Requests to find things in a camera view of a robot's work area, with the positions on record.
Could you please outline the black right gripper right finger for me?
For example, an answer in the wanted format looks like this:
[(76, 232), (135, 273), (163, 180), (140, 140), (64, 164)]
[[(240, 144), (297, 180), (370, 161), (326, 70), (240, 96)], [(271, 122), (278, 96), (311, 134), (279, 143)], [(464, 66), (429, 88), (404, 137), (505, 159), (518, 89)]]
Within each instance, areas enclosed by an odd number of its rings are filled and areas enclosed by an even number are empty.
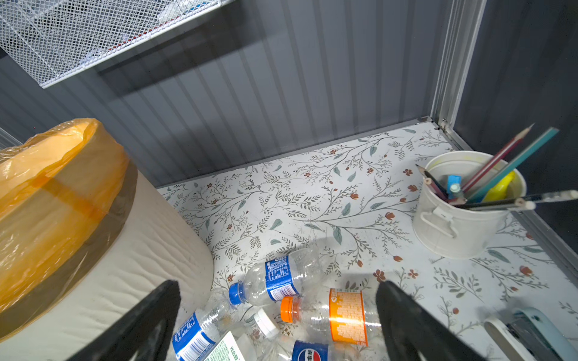
[(391, 281), (379, 285), (376, 309), (390, 360), (483, 359)]

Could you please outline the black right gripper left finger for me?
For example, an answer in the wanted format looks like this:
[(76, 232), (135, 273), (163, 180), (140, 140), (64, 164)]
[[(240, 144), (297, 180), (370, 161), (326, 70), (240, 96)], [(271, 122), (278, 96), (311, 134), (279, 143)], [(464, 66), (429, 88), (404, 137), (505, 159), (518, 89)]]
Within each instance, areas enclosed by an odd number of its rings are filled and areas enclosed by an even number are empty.
[(179, 283), (164, 281), (70, 360), (165, 360), (176, 324)]

